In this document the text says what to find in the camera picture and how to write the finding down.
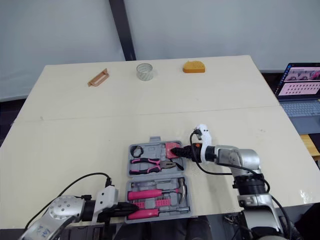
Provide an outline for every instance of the tool kit case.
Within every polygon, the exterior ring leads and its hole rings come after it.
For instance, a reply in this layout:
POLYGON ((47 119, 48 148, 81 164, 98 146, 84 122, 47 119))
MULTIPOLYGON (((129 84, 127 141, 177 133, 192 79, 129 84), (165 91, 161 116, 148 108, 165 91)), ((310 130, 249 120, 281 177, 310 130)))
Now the tool kit case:
POLYGON ((161 141, 155 136, 150 137, 149 143, 129 146, 127 174, 132 180, 127 182, 125 200, 136 204, 140 210, 127 216, 125 223, 182 219, 192 215, 188 179, 183 174, 185 159, 175 155, 171 158, 169 147, 174 145, 182 147, 180 141, 161 141), (171 161, 183 169, 172 167, 171 161), (164 164, 169 168, 160 169, 164 164))

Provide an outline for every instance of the black pole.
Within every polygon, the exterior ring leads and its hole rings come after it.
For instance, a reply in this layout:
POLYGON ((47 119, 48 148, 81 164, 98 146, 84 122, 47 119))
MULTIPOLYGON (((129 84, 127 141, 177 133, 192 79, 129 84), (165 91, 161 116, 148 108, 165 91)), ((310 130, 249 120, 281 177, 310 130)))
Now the black pole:
POLYGON ((126 6, 124 0, 109 0, 114 23, 120 43, 122 46, 122 51, 126 61, 135 61, 136 54, 134 45, 132 42, 129 21, 126 12, 126 6))

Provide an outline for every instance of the laptop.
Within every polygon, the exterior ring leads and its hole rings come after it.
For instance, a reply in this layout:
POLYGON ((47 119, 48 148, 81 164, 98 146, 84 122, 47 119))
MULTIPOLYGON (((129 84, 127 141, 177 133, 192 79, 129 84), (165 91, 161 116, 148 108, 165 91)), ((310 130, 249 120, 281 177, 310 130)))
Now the laptop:
POLYGON ((320 63, 289 63, 274 94, 299 134, 320 133, 320 63))

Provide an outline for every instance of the laptop screen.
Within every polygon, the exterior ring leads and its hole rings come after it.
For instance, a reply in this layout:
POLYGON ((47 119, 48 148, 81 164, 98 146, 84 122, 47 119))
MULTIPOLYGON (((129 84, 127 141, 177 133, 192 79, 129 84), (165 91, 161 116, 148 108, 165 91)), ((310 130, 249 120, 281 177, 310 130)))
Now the laptop screen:
POLYGON ((274 93, 281 100, 320 99, 320 63, 289 63, 274 93))

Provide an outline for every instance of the orange bread slice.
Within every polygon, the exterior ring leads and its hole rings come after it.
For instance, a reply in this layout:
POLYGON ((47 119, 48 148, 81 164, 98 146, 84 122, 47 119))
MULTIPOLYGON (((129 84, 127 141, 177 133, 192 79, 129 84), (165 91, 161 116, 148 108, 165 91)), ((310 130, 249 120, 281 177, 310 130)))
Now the orange bread slice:
POLYGON ((206 71, 206 68, 201 61, 187 61, 183 65, 183 71, 187 74, 204 73, 206 71))

